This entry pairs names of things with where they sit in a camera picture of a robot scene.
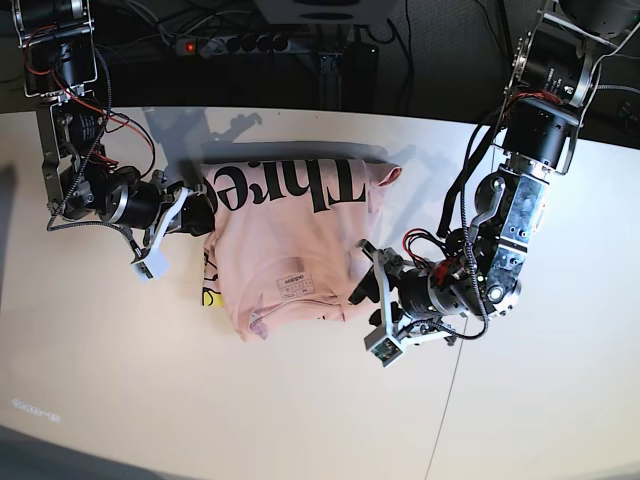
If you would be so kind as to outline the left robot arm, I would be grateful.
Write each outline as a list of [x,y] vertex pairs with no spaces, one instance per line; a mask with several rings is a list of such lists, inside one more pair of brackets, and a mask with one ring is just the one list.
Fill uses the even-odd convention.
[[361,242],[372,266],[350,301],[376,305],[373,326],[432,333],[447,316],[487,321],[513,308],[549,179],[569,169],[604,59],[638,30],[635,1],[540,5],[518,42],[502,104],[467,144],[437,230],[407,232],[402,253]]

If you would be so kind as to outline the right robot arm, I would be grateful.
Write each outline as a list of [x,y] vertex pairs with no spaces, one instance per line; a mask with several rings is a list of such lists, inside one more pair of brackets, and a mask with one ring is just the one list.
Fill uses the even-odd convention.
[[96,48],[87,1],[14,1],[14,27],[23,60],[26,97],[36,110],[50,232],[99,226],[133,243],[134,231],[150,244],[171,233],[199,237],[214,227],[208,188],[170,182],[150,164],[145,170],[109,157],[102,140],[120,128],[154,151],[149,132],[116,111],[110,93],[99,100],[90,84],[112,85]]

